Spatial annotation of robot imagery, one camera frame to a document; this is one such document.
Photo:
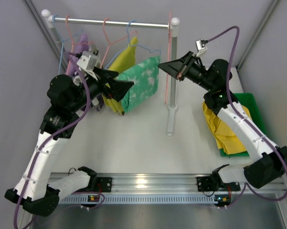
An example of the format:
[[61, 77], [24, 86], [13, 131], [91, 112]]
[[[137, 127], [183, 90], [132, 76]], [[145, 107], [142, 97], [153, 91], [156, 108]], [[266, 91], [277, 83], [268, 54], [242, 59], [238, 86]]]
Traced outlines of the pink hanger of yellow trousers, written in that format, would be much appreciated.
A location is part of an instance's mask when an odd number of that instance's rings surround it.
[[[167, 61], [170, 61], [171, 55], [171, 18], [172, 18], [172, 10], [169, 11], [169, 22], [168, 22], [168, 49], [167, 49]], [[166, 84], [165, 84], [165, 97], [164, 104], [168, 102], [168, 86], [169, 86], [169, 75], [166, 74]]]

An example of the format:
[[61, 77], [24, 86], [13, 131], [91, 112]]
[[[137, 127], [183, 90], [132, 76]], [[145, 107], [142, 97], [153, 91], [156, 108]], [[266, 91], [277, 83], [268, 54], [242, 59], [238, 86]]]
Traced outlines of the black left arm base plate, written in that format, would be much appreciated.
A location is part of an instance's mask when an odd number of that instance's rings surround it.
[[112, 181], [111, 177], [94, 177], [92, 181], [89, 182], [86, 191], [100, 192], [100, 193], [110, 193], [112, 191]]

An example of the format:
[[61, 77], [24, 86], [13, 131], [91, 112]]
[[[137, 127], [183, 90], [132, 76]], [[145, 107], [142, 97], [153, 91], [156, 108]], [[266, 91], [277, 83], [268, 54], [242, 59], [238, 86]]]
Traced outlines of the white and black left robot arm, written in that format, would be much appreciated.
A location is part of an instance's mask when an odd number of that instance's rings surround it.
[[132, 81], [117, 80], [116, 71], [95, 67], [93, 73], [96, 77], [85, 74], [79, 85], [65, 74], [55, 76], [50, 82], [47, 96], [51, 106], [44, 115], [33, 155], [19, 183], [5, 193], [7, 200], [33, 215], [47, 217], [66, 196], [96, 190], [97, 173], [87, 167], [80, 167], [57, 182], [49, 182], [58, 155], [81, 120], [77, 112], [101, 94], [120, 101], [134, 85]]

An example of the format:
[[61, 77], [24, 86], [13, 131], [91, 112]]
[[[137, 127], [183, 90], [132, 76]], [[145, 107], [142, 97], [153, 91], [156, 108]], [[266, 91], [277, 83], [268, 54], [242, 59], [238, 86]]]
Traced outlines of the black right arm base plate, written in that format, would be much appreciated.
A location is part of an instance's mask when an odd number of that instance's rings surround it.
[[223, 183], [220, 178], [215, 176], [196, 177], [197, 188], [199, 192], [217, 192], [217, 191], [240, 191], [240, 185], [236, 182]]

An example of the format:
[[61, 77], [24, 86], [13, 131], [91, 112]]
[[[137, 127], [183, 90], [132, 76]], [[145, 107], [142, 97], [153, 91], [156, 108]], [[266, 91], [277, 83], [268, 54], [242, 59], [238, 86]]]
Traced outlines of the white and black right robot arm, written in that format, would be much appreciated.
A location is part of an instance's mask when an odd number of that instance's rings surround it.
[[287, 146], [279, 147], [261, 132], [248, 117], [236, 96], [226, 88], [232, 78], [228, 61], [216, 59], [206, 69], [193, 52], [164, 62], [158, 68], [176, 80], [189, 79], [204, 88], [206, 106], [233, 131], [246, 148], [252, 163], [248, 165], [223, 165], [212, 172], [220, 184], [247, 182], [255, 188], [274, 181], [285, 174]]

